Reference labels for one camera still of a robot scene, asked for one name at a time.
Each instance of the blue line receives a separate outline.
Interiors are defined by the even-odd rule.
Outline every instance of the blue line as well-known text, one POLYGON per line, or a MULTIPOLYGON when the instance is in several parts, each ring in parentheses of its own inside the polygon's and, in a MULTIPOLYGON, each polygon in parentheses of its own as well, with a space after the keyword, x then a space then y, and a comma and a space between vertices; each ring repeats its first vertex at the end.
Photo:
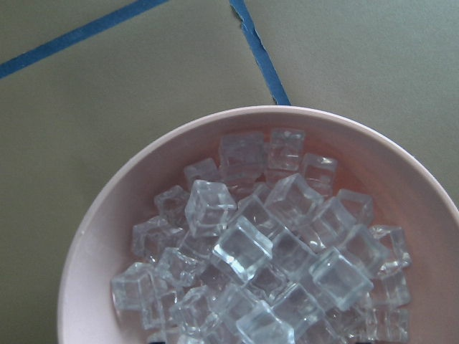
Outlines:
POLYGON ((278 105, 290 105, 290 100, 285 93, 282 82, 279 79, 271 58, 266 51, 260 36, 258 36, 255 24, 250 16, 249 10, 245 6, 244 0, 229 0, 233 9, 242 21, 242 31, 244 32, 247 43, 258 63, 258 67, 265 78, 266 83, 271 91, 274 101, 278 105))
POLYGON ((0 64, 0 79, 105 31, 168 0, 138 0, 0 64))

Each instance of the blue tape strip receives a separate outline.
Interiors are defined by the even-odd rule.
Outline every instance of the blue tape strip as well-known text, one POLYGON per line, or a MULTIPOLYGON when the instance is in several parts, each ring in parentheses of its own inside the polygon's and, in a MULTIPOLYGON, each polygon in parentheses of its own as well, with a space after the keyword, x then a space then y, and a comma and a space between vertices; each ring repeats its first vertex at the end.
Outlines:
POLYGON ((245 6, 244 0, 229 0, 229 3, 232 8, 235 9, 237 15, 242 21, 242 31, 244 32, 247 43, 250 45, 250 49, 252 50, 255 60, 260 67, 261 73, 268 84, 274 101, 278 105, 290 105, 290 100, 288 99, 284 87, 282 86, 282 82, 275 71, 273 62, 263 46, 260 36, 258 36, 252 17, 245 6))
POLYGON ((89 24, 63 34, 48 43, 40 45, 33 50, 0 64, 0 79, 167 1, 168 0, 134 1, 132 4, 124 6, 106 16, 102 16, 89 24))

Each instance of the round container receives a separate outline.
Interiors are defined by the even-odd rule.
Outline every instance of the round container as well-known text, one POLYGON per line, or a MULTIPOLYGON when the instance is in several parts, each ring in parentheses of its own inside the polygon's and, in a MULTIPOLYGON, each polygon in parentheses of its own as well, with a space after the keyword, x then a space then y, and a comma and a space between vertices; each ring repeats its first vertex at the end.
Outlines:
POLYGON ((286 106, 228 110, 165 134, 134 156, 100 192, 77 230, 62 276, 60 344, 144 343, 115 316, 110 279, 131 262, 131 228, 152 215, 153 197, 184 180, 183 167, 215 156, 219 138, 274 127, 306 131, 306 150, 338 159, 337 184, 374 197, 376 221, 405 230, 412 266, 411 343, 459 338, 459 212, 408 152, 352 120, 286 106))

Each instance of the painter's tape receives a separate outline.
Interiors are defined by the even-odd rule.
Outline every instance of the painter's tape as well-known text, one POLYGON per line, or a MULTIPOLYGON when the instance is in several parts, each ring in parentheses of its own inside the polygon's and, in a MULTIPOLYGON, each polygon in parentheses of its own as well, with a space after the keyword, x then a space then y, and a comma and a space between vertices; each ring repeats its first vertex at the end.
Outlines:
POLYGON ((48 43, 40 45, 33 50, 29 50, 18 57, 0 64, 0 79, 167 1, 168 0, 134 1, 132 4, 124 6, 106 16, 102 16, 78 29, 63 34, 48 43))
POLYGON ((278 105, 290 105, 290 100, 275 71, 270 55, 263 46, 260 36, 258 36, 255 24, 253 23, 249 10, 245 6, 244 0, 229 0, 229 2, 242 21, 242 31, 244 32, 247 43, 250 45, 250 49, 258 63, 261 73, 265 78, 266 84, 268 84, 274 101, 278 105))

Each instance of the torn blue tape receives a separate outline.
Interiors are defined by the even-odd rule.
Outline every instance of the torn blue tape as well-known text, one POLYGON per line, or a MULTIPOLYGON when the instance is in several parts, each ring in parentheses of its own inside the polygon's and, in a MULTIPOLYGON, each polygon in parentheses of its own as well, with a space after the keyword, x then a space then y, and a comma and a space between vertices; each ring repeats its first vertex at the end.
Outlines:
POLYGON ((266 84, 268 84, 274 101, 278 105, 290 105, 287 93, 285 93, 282 82, 275 71, 270 55, 263 46, 260 36, 258 36, 255 24, 253 23, 249 10, 245 6, 244 0, 229 0, 229 3, 232 8, 235 9, 242 21, 242 31, 244 32, 247 43, 250 45, 250 49, 257 61, 258 67, 265 78, 266 84))
POLYGON ((106 16, 102 16, 82 27, 63 34, 48 43, 40 45, 33 50, 0 64, 0 79, 167 1, 168 0, 134 1, 132 4, 124 6, 106 16))

